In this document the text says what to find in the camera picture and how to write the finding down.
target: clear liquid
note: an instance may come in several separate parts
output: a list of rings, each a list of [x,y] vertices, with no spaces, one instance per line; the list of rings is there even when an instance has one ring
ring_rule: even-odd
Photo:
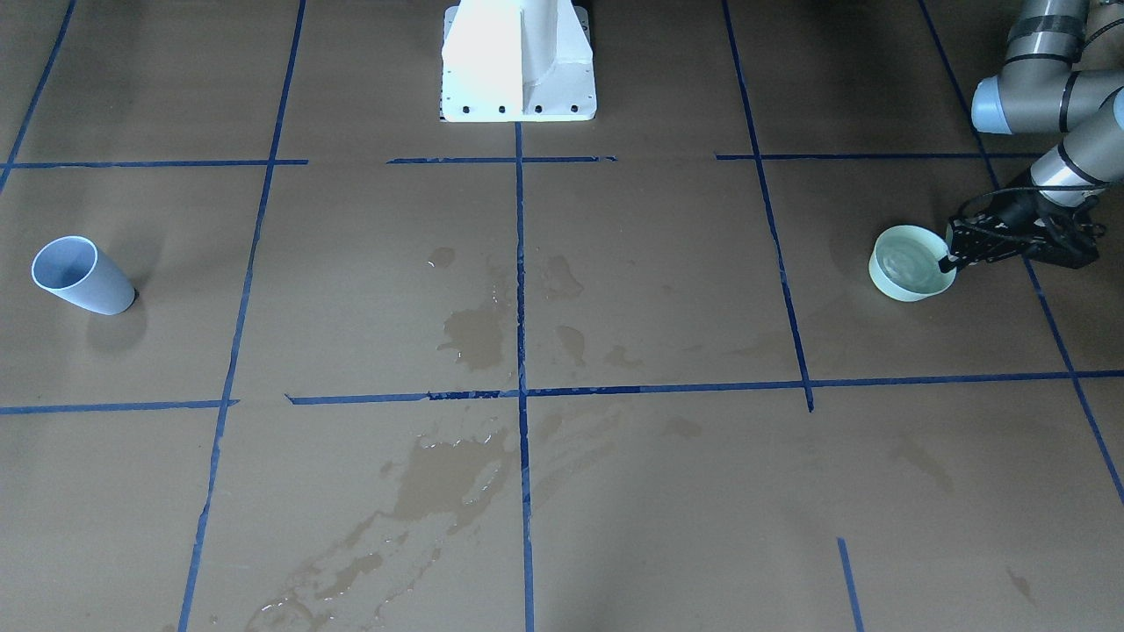
[[[937,258],[907,237],[885,240],[878,247],[878,264],[890,281],[912,292],[939,292],[946,283]]]

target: silver robot arm segment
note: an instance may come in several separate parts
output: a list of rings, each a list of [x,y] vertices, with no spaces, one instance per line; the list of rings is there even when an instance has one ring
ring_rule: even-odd
[[[1006,188],[969,200],[949,219],[944,271],[1016,254],[1081,268],[1105,233],[1089,210],[1124,180],[1124,72],[1072,72],[1085,46],[1086,0],[1027,0],[1008,37],[998,76],[980,83],[972,121],[980,132],[1070,132]],[[989,200],[966,216],[971,204]]]

